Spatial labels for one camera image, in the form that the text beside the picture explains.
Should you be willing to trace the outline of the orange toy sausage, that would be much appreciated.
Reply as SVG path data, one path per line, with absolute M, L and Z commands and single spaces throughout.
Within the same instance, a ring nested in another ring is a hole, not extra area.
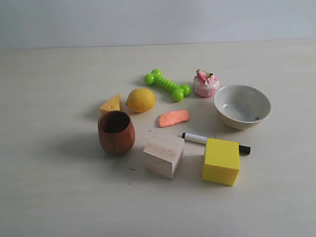
M 172 126 L 181 122 L 188 121 L 190 114 L 187 110 L 171 111 L 162 114 L 158 118 L 158 125 L 160 127 Z

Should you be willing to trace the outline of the yellow lemon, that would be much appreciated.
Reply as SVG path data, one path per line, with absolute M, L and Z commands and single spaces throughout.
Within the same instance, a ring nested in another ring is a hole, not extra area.
M 156 96 L 147 88 L 137 88 L 130 92 L 126 106 L 136 113 L 143 113 L 155 106 Z

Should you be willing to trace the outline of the green toy bone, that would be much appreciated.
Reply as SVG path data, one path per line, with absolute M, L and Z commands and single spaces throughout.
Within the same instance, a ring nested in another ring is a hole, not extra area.
M 147 85 L 156 84 L 171 93 L 173 101 L 180 102 L 191 93 L 191 87 L 188 84 L 178 85 L 162 76 L 162 71 L 154 69 L 150 74 L 144 76 L 144 82 Z

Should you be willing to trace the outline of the light wooden cube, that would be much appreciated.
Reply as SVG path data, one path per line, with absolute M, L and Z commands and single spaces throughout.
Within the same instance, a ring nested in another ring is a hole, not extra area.
M 151 172 L 173 179 L 183 157 L 185 140 L 176 135 L 153 133 L 144 148 L 144 165 Z

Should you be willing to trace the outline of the brown wooden cup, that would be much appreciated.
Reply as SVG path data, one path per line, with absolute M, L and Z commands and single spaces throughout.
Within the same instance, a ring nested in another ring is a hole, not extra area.
M 131 118 L 123 111 L 110 111 L 98 120 L 98 137 L 104 151 L 114 156 L 124 155 L 135 143 Z

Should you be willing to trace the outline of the yellow cheese wedge toy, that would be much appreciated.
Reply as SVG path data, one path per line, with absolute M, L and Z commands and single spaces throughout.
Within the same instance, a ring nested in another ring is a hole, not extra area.
M 101 115 L 110 111 L 120 111 L 120 94 L 117 94 L 99 107 Z

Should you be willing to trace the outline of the pink strawberry cake toy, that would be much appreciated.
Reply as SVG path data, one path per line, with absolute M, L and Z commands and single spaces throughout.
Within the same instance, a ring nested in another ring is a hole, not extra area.
M 198 69 L 193 80 L 194 93 L 201 97 L 212 97 L 219 89 L 220 81 L 213 73 Z

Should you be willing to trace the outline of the yellow foam cube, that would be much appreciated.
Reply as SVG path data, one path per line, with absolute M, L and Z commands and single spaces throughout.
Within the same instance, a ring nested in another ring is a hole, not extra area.
M 239 143 L 208 138 L 205 144 L 201 179 L 232 186 L 239 171 Z

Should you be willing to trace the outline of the white ceramic bowl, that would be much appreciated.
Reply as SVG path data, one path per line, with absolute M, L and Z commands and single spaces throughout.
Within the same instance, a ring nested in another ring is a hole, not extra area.
M 213 96 L 213 104 L 221 121 L 239 130 L 256 126 L 272 111 L 271 102 L 264 93 L 241 84 L 220 88 Z

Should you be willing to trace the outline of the black and white marker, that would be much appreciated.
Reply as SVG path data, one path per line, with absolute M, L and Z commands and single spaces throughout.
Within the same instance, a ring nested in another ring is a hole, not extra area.
M 187 132 L 182 133 L 182 138 L 185 140 L 200 143 L 200 144 L 206 144 L 206 141 L 208 139 L 207 137 L 199 136 L 199 135 L 195 135 L 195 134 L 191 134 L 191 133 L 187 133 Z M 250 147 L 239 145 L 239 154 L 240 155 L 243 155 L 243 156 L 249 155 L 250 151 L 251 151 Z

